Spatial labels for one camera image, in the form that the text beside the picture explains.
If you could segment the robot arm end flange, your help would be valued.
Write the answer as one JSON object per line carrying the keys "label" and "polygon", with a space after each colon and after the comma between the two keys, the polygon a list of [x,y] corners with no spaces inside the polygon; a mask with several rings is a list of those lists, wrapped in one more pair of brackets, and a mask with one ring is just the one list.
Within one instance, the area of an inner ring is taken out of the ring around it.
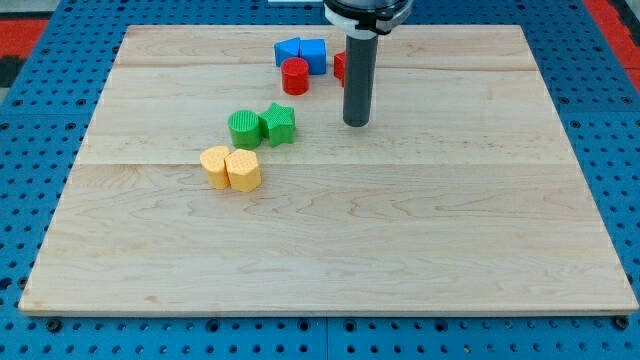
{"label": "robot arm end flange", "polygon": [[324,0],[324,16],[351,38],[388,35],[411,14],[413,0]]}

